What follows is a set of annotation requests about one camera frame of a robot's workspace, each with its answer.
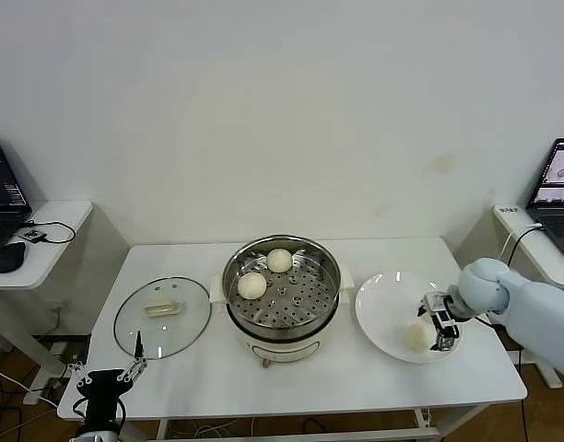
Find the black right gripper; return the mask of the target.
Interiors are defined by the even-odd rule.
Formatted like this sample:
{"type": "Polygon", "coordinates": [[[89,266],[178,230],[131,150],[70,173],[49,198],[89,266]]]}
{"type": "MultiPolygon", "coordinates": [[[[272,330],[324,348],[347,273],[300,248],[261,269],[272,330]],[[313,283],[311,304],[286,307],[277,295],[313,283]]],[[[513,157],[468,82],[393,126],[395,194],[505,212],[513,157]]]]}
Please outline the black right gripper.
{"type": "Polygon", "coordinates": [[[467,322],[467,306],[459,297],[447,295],[444,298],[446,310],[433,311],[426,301],[421,301],[417,310],[418,317],[431,317],[436,330],[436,339],[431,351],[448,352],[460,338],[457,323],[467,322]]]}

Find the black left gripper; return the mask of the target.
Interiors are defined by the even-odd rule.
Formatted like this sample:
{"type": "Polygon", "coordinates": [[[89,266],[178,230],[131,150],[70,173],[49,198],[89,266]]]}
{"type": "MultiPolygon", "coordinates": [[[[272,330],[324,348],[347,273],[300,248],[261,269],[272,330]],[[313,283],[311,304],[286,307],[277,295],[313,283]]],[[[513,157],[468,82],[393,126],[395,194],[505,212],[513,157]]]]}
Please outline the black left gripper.
{"type": "Polygon", "coordinates": [[[122,428],[126,411],[122,395],[147,368],[141,332],[136,334],[134,359],[123,371],[120,369],[87,372],[89,341],[77,348],[67,365],[70,378],[82,398],[76,402],[87,404],[83,428],[122,428]]]}

